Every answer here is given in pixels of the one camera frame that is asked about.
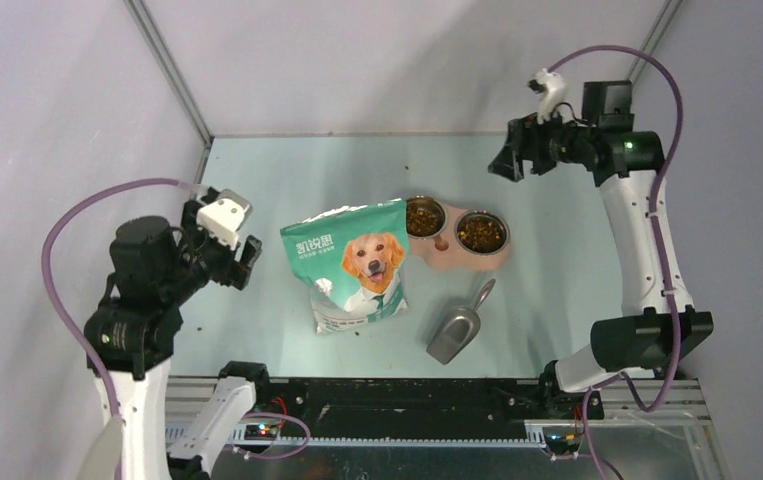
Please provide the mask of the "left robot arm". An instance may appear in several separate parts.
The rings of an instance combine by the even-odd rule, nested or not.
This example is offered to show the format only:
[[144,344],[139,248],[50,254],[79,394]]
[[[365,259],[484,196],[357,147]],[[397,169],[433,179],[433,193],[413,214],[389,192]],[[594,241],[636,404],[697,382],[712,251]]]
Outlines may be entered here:
[[127,479],[208,479],[244,415],[273,403],[262,363],[231,361],[185,434],[165,443],[166,394],[181,306],[209,283],[243,290],[262,243],[242,239],[251,204],[232,193],[185,203],[181,226],[160,216],[122,224],[109,247],[113,272],[85,337],[116,388],[121,417],[104,436]]

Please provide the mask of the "pink double bowl stand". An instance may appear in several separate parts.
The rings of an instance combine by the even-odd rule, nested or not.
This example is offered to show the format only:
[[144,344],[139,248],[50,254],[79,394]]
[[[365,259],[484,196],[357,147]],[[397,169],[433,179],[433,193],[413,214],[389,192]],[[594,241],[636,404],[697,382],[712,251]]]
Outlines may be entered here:
[[413,255],[437,271],[465,268],[488,272],[508,261],[511,230],[503,218],[487,210],[464,209],[435,200],[445,209],[446,225],[430,238],[408,235]]

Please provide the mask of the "green pet food bag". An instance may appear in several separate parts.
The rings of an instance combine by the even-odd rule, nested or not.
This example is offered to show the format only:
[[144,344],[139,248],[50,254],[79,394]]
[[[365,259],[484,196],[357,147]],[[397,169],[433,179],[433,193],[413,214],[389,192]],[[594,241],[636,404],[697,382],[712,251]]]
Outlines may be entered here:
[[280,229],[293,275],[309,288],[316,333],[353,330],[405,312],[405,200],[344,206]]

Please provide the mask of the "metal food scoop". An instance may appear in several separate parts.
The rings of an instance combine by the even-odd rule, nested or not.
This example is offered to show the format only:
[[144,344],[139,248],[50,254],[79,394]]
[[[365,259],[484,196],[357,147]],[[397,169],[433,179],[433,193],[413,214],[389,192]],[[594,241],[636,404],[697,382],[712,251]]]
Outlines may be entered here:
[[470,303],[453,306],[442,315],[426,347],[429,356],[440,364],[447,365],[472,342],[482,324],[478,309],[495,284],[495,278],[488,280]]

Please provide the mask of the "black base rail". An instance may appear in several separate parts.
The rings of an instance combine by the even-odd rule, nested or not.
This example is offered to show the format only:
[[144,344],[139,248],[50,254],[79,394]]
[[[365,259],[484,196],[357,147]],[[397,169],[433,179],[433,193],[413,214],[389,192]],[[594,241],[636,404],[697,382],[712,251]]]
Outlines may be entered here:
[[297,418],[315,440],[524,440],[537,421],[604,417],[599,394],[513,378],[275,379],[252,410]]

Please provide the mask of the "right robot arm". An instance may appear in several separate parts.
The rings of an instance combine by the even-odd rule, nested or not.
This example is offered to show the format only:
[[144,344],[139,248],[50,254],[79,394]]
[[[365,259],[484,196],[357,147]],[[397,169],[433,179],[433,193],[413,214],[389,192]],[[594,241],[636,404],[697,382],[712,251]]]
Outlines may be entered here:
[[589,344],[551,368],[555,378],[538,392],[542,411],[563,418],[578,393],[617,376],[665,368],[680,361],[713,331],[681,278],[666,213],[665,155],[660,137],[637,131],[629,81],[587,82],[581,116],[564,119],[567,86],[541,72],[529,87],[536,112],[509,121],[505,142],[488,170],[514,182],[523,164],[543,175],[558,164],[578,164],[593,176],[612,230],[622,277],[622,314],[595,322]]

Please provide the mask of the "kibble in left bowl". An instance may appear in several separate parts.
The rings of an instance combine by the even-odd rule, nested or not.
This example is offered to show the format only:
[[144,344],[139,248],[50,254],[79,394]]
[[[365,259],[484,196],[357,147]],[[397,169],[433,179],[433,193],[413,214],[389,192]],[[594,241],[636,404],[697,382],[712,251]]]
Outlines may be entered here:
[[406,227],[408,234],[412,237],[432,237],[441,231],[444,224],[445,216],[442,209],[413,205],[407,207]]

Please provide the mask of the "steel bowl left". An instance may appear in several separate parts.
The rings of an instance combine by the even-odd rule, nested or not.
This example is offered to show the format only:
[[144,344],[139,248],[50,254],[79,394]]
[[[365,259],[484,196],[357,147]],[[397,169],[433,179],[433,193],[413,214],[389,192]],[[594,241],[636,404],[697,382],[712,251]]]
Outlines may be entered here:
[[414,238],[430,238],[439,234],[446,225],[445,209],[429,196],[407,199],[406,229]]

